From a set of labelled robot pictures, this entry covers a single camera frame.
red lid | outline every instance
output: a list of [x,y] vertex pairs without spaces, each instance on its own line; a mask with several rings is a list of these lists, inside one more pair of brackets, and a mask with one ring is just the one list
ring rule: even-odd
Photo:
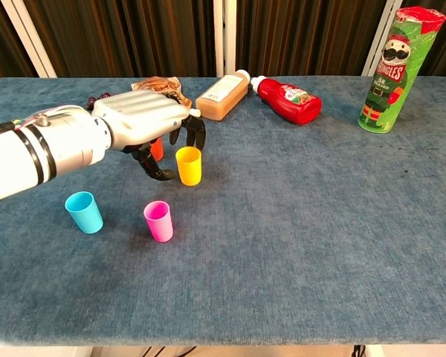
[[416,21],[421,23],[421,35],[438,32],[446,16],[437,10],[425,9],[421,6],[403,7],[396,11],[398,21]]

yellow cup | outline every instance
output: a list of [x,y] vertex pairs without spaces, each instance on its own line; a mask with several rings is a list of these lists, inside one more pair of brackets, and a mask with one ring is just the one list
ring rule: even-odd
[[196,147],[182,147],[175,154],[182,184],[195,186],[201,181],[201,151]]

blue cup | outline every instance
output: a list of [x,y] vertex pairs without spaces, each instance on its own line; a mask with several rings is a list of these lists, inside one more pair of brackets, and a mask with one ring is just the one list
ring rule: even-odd
[[66,200],[65,208],[84,233],[93,234],[103,227],[103,218],[92,193],[81,191],[72,194]]

sauce bottle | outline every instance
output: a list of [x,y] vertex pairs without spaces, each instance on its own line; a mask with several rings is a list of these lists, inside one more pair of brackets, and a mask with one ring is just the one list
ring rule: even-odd
[[264,76],[251,80],[253,90],[287,121],[304,125],[313,121],[322,109],[322,100],[292,84],[279,83]]
[[250,75],[243,69],[227,74],[211,86],[195,102],[201,116],[221,120],[248,93]]

pringles logo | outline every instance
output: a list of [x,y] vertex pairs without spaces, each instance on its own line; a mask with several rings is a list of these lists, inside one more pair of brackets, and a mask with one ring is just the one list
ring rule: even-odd
[[400,82],[407,65],[386,65],[382,61],[378,64],[377,73],[390,78],[394,82]]

